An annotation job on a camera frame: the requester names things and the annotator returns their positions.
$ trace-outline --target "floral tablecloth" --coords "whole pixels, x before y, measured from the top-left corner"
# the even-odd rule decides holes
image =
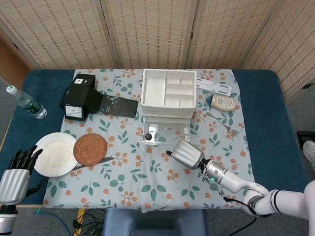
[[[232,86],[237,106],[233,112],[221,112],[205,106],[207,91],[197,89],[197,107],[190,124],[190,142],[240,177],[254,181],[244,127],[240,91],[231,70],[195,70],[202,79]],[[77,73],[96,75],[97,90],[103,94],[140,100],[141,69],[79,69]],[[210,112],[223,123],[240,131],[235,136],[206,115]],[[75,138],[86,133],[102,135],[107,157],[114,160],[84,167],[61,177],[49,179],[44,198],[46,207],[127,208],[142,212],[190,208],[235,208],[226,196],[242,199],[243,191],[232,194],[208,180],[199,170],[189,170],[166,155],[176,145],[146,146],[141,143],[143,118],[140,103],[135,119],[112,115],[89,115],[85,122],[64,119],[61,132]],[[180,139],[181,132],[174,131]]]

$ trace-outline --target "robotic arm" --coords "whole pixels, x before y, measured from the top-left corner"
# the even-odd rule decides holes
[[[213,160],[204,159],[202,150],[181,140],[168,155],[189,169],[200,168],[202,174],[232,193],[247,189],[243,203],[254,209],[256,215],[244,205],[242,208],[250,215],[264,216],[282,213],[309,220],[309,236],[315,236],[315,180],[309,183],[304,193],[272,190],[260,184],[246,181]]]
[[[37,146],[22,153],[19,150],[12,158],[9,168],[4,171],[0,181],[0,235],[10,235],[17,217],[16,205],[20,204],[26,196],[37,192],[39,186],[28,190],[29,181],[38,156],[43,149],[33,152]]]

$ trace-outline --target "knife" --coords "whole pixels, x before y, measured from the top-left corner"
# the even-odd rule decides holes
[[[111,161],[111,160],[113,160],[113,159],[114,159],[113,157],[105,157],[103,160],[101,160],[100,162],[98,162],[98,164],[104,163],[104,162],[106,162],[106,161]],[[74,167],[72,170],[74,171],[74,170],[80,169],[80,168],[82,168],[82,167],[85,167],[85,166],[84,166],[84,165],[76,166],[76,167]]]

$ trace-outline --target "table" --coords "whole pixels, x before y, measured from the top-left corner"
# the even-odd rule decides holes
[[[15,150],[27,149],[42,136],[60,130],[63,110],[58,104],[73,78],[73,72],[36,70],[28,74],[23,90],[42,101],[48,112],[55,116],[38,122],[26,116],[24,111],[16,110],[0,152],[0,174]],[[233,73],[242,94],[244,122],[255,181],[270,190],[303,191],[307,180],[276,74],[267,70],[233,70]],[[278,129],[279,123],[285,128]],[[34,172],[30,186],[34,186],[40,179],[41,176]],[[45,189],[41,189],[23,203],[41,204],[44,193]]]
[[[222,112],[204,105],[208,91],[197,89],[197,106],[190,120],[190,142],[238,176],[254,181],[248,150],[241,96],[231,70],[195,70],[198,77],[232,86],[231,97],[236,100],[233,112]],[[81,74],[96,75],[97,90],[140,101],[142,70],[78,69]],[[207,112],[223,123],[240,131],[229,134]],[[234,208],[239,204],[226,203],[218,190],[220,186],[205,178],[200,170],[190,170],[166,155],[183,137],[183,130],[160,132],[158,146],[141,143],[144,119],[138,105],[135,119],[104,114],[89,114],[85,122],[64,119],[61,132],[79,138],[97,133],[108,142],[108,163],[81,168],[58,178],[50,178],[44,197],[46,207],[65,208],[127,208],[147,212],[154,209]],[[243,192],[225,195],[241,199]]]

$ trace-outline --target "bottle label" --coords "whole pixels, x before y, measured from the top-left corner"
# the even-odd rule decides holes
[[[24,110],[27,110],[32,115],[35,115],[37,112],[40,111],[40,104],[36,101],[33,102],[29,107],[24,107]]]
[[[232,100],[231,99],[219,98],[218,99],[218,105],[220,107],[229,108],[229,107],[232,106]]]

